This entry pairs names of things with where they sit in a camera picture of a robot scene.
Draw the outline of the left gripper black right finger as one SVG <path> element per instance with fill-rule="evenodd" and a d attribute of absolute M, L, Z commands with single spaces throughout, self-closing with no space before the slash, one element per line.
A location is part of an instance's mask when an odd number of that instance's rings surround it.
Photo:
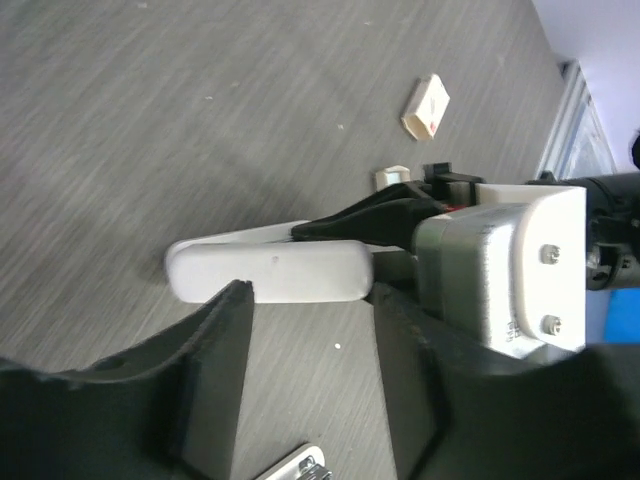
<path fill-rule="evenodd" d="M 548 365 L 487 349 L 376 284 L 369 297 L 401 479 L 635 479 L 639 349 Z"/>

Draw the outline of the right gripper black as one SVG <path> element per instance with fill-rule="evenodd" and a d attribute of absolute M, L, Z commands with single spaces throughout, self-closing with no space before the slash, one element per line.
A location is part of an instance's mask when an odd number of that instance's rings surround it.
<path fill-rule="evenodd" d="M 355 240 L 413 249 L 414 231 L 422 221 L 446 213 L 444 204 L 450 208 L 477 205 L 477 186 L 485 183 L 482 177 L 453 171 L 449 162 L 426 164 L 423 175 L 424 181 L 394 183 L 367 196 L 344 210 L 349 214 L 340 212 L 331 219 L 294 227 L 292 237 L 295 241 Z"/>

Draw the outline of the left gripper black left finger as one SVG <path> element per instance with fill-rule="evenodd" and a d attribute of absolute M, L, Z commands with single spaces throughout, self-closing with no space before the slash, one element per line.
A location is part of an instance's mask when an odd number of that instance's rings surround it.
<path fill-rule="evenodd" d="M 227 479 L 253 328 L 235 280 L 177 324 L 84 370 L 1 363 L 5 479 Z"/>

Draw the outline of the small staple box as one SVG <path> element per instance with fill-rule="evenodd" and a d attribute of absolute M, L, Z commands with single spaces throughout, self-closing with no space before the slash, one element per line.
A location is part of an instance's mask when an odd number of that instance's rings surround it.
<path fill-rule="evenodd" d="M 404 129 L 416 141 L 432 140 L 449 102 L 450 95 L 439 75 L 419 78 L 400 116 Z"/>

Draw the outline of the white stapler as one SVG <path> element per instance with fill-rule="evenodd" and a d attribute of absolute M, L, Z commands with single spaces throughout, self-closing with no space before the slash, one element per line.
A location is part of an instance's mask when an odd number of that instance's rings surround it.
<path fill-rule="evenodd" d="M 414 259 L 397 247 L 355 240 L 295 241 L 301 221 L 179 241 L 165 254 L 175 296 L 202 304 L 234 280 L 253 285 L 258 304 L 351 302 L 376 281 L 412 283 Z"/>

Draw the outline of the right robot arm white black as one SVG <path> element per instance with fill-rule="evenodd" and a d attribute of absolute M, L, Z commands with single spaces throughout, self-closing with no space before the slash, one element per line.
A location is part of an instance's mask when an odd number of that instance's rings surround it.
<path fill-rule="evenodd" d="M 449 163 L 427 164 L 422 180 L 400 182 L 325 218 L 295 226 L 295 241 L 355 240 L 410 251 L 419 222 L 475 206 L 481 177 L 456 173 Z M 637 172 L 558 179 L 546 170 L 532 186 L 586 190 L 586 256 L 592 291 L 639 286 L 639 174 Z"/>

